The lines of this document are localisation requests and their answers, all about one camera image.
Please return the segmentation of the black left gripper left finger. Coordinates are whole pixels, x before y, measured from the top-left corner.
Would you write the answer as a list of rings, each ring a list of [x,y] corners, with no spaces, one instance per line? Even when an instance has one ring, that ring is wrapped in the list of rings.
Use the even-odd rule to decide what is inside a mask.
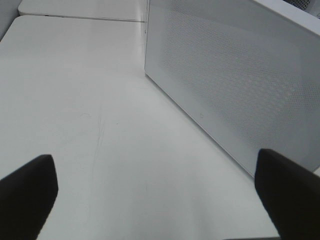
[[[58,195],[52,155],[43,154],[0,180],[0,238],[35,240]]]

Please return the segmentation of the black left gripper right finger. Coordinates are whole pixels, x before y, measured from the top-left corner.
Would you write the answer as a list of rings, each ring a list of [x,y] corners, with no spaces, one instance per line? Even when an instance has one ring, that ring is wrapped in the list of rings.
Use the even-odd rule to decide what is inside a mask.
[[[272,149],[260,149],[254,187],[282,240],[320,238],[320,178]]]

